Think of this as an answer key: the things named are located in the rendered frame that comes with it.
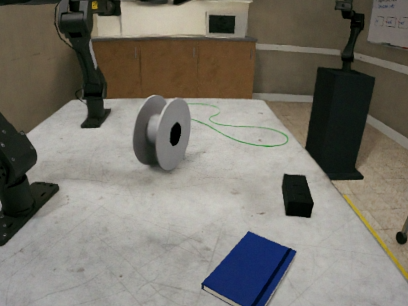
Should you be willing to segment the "blue notebook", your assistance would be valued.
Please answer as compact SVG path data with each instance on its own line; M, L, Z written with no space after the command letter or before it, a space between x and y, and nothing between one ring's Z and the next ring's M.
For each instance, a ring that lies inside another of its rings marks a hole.
M201 283L231 306L266 306L297 251L248 231Z

